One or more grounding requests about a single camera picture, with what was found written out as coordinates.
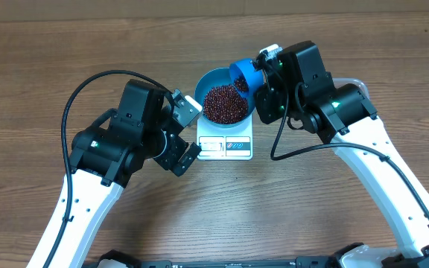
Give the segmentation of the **blue plastic measuring scoop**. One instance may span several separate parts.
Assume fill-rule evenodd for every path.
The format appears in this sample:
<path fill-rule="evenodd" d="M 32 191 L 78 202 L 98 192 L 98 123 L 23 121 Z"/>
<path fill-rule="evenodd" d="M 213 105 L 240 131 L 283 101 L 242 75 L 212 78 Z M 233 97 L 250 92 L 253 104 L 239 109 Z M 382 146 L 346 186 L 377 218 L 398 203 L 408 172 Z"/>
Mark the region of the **blue plastic measuring scoop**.
<path fill-rule="evenodd" d="M 251 59 L 242 59 L 231 63 L 229 66 L 229 77 L 234 86 L 234 79 L 239 77 L 240 75 L 244 76 L 248 85 L 249 91 L 247 93 L 241 93 L 237 90 L 239 95 L 243 98 L 252 97 L 256 91 L 264 85 L 264 77 L 263 73 L 260 70 L 257 70 L 253 65 L 253 61 Z"/>

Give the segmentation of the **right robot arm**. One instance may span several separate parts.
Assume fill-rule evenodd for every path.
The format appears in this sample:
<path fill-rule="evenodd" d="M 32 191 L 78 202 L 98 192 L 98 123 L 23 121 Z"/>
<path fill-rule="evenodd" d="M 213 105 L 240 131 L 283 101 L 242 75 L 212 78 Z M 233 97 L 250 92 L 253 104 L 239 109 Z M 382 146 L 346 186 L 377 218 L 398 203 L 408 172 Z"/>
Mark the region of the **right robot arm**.
<path fill-rule="evenodd" d="M 252 65 L 261 74 L 255 88 L 261 120 L 300 121 L 318 135 L 320 147 L 333 150 L 358 177 L 396 240 L 394 249 L 354 243 L 327 265 L 429 267 L 429 193 L 393 145 L 365 86 L 332 77 L 310 41 L 263 48 Z"/>

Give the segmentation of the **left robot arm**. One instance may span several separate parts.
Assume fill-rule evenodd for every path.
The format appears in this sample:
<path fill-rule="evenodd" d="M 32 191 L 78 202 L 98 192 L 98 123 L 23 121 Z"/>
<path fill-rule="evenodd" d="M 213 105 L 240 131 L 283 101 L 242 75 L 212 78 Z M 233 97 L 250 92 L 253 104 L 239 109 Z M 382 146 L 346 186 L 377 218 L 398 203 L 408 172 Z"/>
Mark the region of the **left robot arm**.
<path fill-rule="evenodd" d="M 148 159 L 182 176 L 201 149 L 180 133 L 202 114 L 180 91 L 129 80 L 109 109 L 71 144 L 59 201 L 28 265 L 81 267 L 110 209 Z"/>

